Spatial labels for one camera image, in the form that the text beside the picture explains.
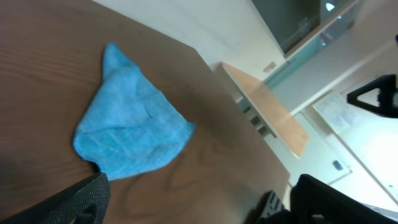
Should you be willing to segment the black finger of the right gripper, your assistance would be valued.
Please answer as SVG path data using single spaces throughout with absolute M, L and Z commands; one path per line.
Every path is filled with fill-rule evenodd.
M 368 84 L 350 92 L 346 96 L 348 104 L 364 109 L 370 113 L 385 118 L 397 118 L 397 75 L 382 75 Z M 374 106 L 358 100 L 358 98 L 370 91 L 378 89 L 377 102 Z

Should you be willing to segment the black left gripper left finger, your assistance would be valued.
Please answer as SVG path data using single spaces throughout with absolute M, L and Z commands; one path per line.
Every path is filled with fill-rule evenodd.
M 102 224 L 110 196 L 107 175 L 98 172 L 1 223 Z

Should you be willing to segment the white wall board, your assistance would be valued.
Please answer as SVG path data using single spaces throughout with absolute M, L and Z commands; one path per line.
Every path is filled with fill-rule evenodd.
M 346 98 L 334 91 L 317 100 L 312 108 L 337 135 L 342 135 L 365 120 L 359 109 L 349 105 Z

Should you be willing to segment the blue cloth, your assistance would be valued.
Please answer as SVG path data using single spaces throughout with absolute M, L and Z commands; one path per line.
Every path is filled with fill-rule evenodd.
M 115 43 L 104 48 L 102 84 L 75 130 L 72 145 L 109 180 L 160 169 L 189 142 L 187 121 Z

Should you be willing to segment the light wooden side table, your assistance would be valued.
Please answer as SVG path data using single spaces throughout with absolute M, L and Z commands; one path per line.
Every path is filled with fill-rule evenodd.
M 298 158 L 302 156 L 308 134 L 267 85 L 224 62 L 217 66 L 215 74 L 239 92 L 271 134 L 292 154 Z

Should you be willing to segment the dark glass window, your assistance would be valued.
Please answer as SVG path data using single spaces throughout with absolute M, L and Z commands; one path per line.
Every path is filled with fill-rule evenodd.
M 284 54 L 326 24 L 348 0 L 253 0 Z

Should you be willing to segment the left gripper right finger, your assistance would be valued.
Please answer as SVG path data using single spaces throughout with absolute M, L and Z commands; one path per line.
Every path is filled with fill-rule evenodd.
M 292 188 L 290 210 L 270 191 L 257 214 L 260 224 L 397 224 L 396 215 L 387 217 L 308 174 Z

